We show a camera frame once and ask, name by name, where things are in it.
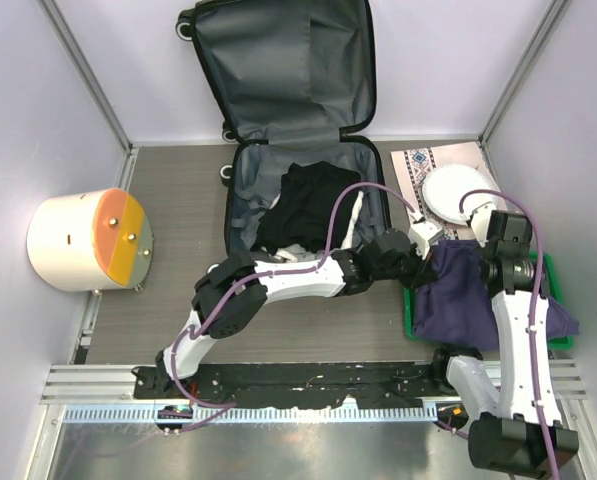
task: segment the gray wood tabletop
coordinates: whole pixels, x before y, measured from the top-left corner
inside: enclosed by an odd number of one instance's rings
[[[436,145],[451,142],[436,142]],[[379,142],[385,182],[397,188],[390,152],[425,145]],[[142,293],[104,292],[87,363],[151,364],[189,316],[195,282],[225,259],[227,189],[218,169],[235,146],[149,147],[139,151],[130,192],[143,205],[155,235],[151,271]],[[408,226],[390,198],[394,227]],[[206,362],[327,362],[430,360],[435,346],[403,329],[403,289],[380,282],[366,293],[301,298],[264,307],[238,335],[218,342]]]

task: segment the green basket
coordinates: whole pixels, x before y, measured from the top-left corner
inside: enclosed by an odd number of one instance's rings
[[[532,260],[536,260],[536,258],[538,258],[538,255],[536,254],[536,252],[531,252],[529,254],[529,257]],[[545,254],[544,256],[544,264],[545,269],[547,270],[547,275],[549,276],[549,289],[551,290],[551,296],[558,302],[562,303],[560,285],[558,285],[558,280],[556,279],[554,264],[551,260],[551,257],[547,254]],[[416,337],[413,332],[415,303],[415,292],[405,289],[405,333],[407,334],[407,337],[411,338],[412,340],[424,341],[424,339]],[[547,347],[549,347],[552,350],[569,350],[571,347],[573,347],[573,345],[574,338],[571,335],[568,335],[563,338],[554,338],[547,342]]]

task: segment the suitcase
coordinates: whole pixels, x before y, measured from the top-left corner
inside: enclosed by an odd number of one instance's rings
[[[180,13],[239,146],[228,182],[227,253],[249,251],[292,163],[327,161],[384,185],[375,145],[356,132],[376,110],[368,0],[206,0]],[[391,226],[386,193],[364,189],[354,247]]]

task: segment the purple towel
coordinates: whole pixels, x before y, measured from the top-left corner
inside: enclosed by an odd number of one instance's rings
[[[438,280],[416,291],[414,335],[481,351],[498,349],[498,327],[480,279],[477,245],[474,240],[451,240],[432,247]],[[567,335],[578,335],[578,322],[549,297],[547,338]]]

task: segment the white wall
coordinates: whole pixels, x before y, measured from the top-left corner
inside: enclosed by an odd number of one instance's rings
[[[491,142],[501,187],[534,210],[597,413],[597,0],[575,0]]]
[[[194,0],[58,0],[129,137],[220,137],[193,46],[174,32]],[[479,134],[549,0],[373,0],[372,135]]]
[[[36,276],[27,226],[48,197],[111,186],[121,159],[39,4],[0,0],[0,480],[27,461],[49,365],[69,360],[85,299]]]

